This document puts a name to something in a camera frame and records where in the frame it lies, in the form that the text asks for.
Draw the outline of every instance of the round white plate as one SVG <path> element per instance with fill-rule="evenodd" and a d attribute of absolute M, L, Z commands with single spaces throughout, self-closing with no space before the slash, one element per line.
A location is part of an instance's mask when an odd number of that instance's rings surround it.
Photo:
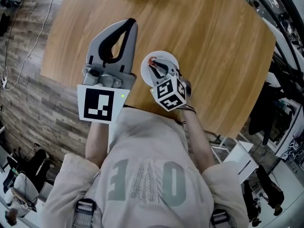
<path fill-rule="evenodd" d="M 156 57 L 157 59 L 165 59 L 168 60 L 170 62 L 172 62 L 174 65 L 176 65 L 176 67 L 179 69 L 179 63 L 176 60 L 176 58 L 169 52 L 166 51 L 154 51 L 151 52 L 150 54 L 148 54 L 144 60 L 142 61 L 142 66 L 141 66 L 141 74 L 142 74 L 142 79 L 144 80 L 144 82 L 150 86 L 150 87 L 154 87 L 152 79 L 150 77 L 150 73 L 148 71 L 148 58 L 150 57 Z"/>

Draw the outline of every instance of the white cable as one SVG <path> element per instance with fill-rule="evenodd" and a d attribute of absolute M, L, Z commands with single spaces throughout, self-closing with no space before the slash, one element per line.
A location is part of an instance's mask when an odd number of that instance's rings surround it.
<path fill-rule="evenodd" d="M 37 37 L 37 40 L 36 40 L 36 43 L 35 43 L 34 47 L 31 49 L 31 51 L 29 52 L 29 54 L 27 55 L 27 57 L 23 60 L 23 63 L 22 63 L 22 66 L 21 66 L 21 70 L 20 70 L 20 73 L 19 73 L 19 76 L 18 76 L 18 79 L 17 79 L 16 83 L 15 83 L 14 86 L 13 86 L 12 88 L 10 88 L 10 89 L 6 89 L 6 88 L 4 87 L 4 88 L 3 88 L 4 90 L 7 90 L 7 91 L 12 90 L 12 89 L 15 88 L 15 86 L 18 84 L 19 79 L 20 79 L 20 76 L 21 76 L 22 69 L 23 69 L 23 67 L 24 67 L 24 63 L 25 63 L 25 61 L 29 58 L 29 56 L 32 54 L 33 50 L 35 49 L 36 45 L 38 44 L 39 37 L 41 36 L 41 34 L 42 34 L 42 32 L 43 32 L 45 23 L 46 23 L 46 21 L 47 21 L 47 19 L 48 19 L 48 16 L 49 16 L 50 11 L 51 11 L 53 1 L 54 1 L 54 0 L 51 1 L 51 4 L 50 4 L 50 6 L 49 6 L 49 8 L 48 8 L 47 17 L 45 18 L 45 20 L 44 20 L 44 22 L 43 22 L 42 29 L 41 29 L 41 31 L 40 31 L 38 37 Z"/>

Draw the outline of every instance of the power plug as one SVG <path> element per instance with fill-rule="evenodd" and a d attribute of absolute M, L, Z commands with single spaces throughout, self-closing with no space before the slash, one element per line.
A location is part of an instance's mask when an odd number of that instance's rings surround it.
<path fill-rule="evenodd" d="M 2 80 L 1 80 L 1 88 L 4 89 L 7 83 L 8 83 L 8 77 L 2 78 Z"/>

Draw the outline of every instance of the white sweatshirt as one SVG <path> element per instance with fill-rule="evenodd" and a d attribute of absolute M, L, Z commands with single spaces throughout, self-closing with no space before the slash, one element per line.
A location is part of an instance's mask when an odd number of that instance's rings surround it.
<path fill-rule="evenodd" d="M 224 209 L 234 227 L 248 227 L 235 163 L 200 175 L 173 120 L 124 108 L 110 132 L 111 151 L 101 169 L 65 156 L 43 208 L 44 228 L 71 227 L 82 198 L 96 202 L 93 228 L 207 228 L 214 209 Z"/>

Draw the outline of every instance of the person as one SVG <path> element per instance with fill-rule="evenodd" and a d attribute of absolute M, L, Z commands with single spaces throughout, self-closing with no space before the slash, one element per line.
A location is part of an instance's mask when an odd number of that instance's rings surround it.
<path fill-rule="evenodd" d="M 72 227 L 78 201 L 91 199 L 93 228 L 209 227 L 215 209 L 226 211 L 234 227 L 247 228 L 236 163 L 216 165 L 196 113 L 182 113 L 198 168 L 182 126 L 123 108 L 110 127 L 108 154 L 109 125 L 92 122 L 85 159 L 65 155 L 42 210 L 42 227 Z"/>
<path fill-rule="evenodd" d="M 47 171 L 52 164 L 48 160 L 44 150 L 38 150 L 33 158 L 28 162 L 24 171 L 17 170 L 15 174 L 14 186 L 9 188 L 5 194 L 5 202 L 9 206 L 9 211 L 5 212 L 5 219 L 11 226 L 16 225 L 17 217 L 25 217 L 31 210 L 36 211 L 38 195 L 43 188 Z"/>
<path fill-rule="evenodd" d="M 247 214 L 250 222 L 252 222 L 253 227 L 257 227 L 261 221 L 258 216 L 261 213 L 261 204 L 258 199 L 253 199 L 252 189 L 250 188 L 249 181 L 244 181 L 244 201 L 247 208 Z"/>
<path fill-rule="evenodd" d="M 266 198 L 264 195 L 262 195 L 262 197 L 266 200 L 266 202 L 268 202 L 270 207 L 275 209 L 274 215 L 280 215 L 283 211 L 281 207 L 284 201 L 283 191 L 273 181 L 271 181 L 262 165 L 259 165 L 256 174 L 264 192 L 268 196 L 268 198 Z"/>

